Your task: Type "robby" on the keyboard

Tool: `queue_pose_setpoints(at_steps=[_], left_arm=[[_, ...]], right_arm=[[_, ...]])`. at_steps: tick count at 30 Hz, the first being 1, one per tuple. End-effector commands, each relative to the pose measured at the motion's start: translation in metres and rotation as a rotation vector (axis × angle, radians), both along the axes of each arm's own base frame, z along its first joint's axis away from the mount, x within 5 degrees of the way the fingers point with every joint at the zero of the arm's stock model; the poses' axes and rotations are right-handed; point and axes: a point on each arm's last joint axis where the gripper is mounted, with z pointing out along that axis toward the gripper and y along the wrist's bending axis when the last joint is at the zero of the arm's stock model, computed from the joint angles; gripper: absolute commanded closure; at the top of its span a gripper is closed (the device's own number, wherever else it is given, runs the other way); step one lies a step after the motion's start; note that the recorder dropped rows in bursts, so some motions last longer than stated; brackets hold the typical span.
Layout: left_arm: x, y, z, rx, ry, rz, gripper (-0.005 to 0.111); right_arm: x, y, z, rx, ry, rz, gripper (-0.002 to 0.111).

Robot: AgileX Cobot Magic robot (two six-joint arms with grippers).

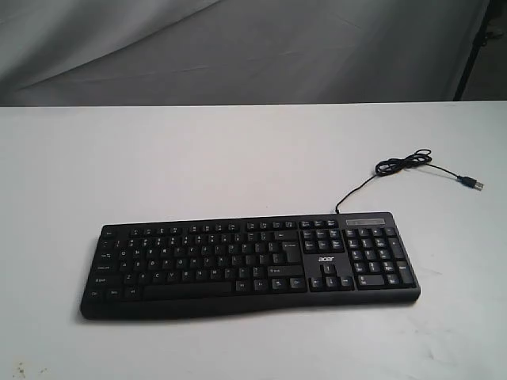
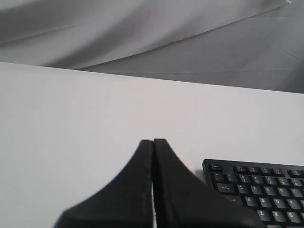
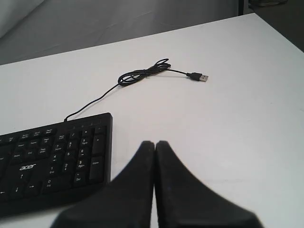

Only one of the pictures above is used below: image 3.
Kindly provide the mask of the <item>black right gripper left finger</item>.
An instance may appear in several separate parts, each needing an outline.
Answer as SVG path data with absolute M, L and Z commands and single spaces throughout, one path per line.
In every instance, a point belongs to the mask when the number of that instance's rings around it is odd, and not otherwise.
M 53 228 L 148 228 L 154 185 L 154 143 L 144 141 L 125 168 L 96 194 L 62 211 Z

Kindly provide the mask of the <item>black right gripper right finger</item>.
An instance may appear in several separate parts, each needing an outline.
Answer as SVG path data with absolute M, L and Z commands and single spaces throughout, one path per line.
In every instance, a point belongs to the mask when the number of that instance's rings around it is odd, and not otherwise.
M 180 161 L 167 141 L 156 144 L 155 196 L 161 228 L 261 228 L 258 217 L 218 195 Z

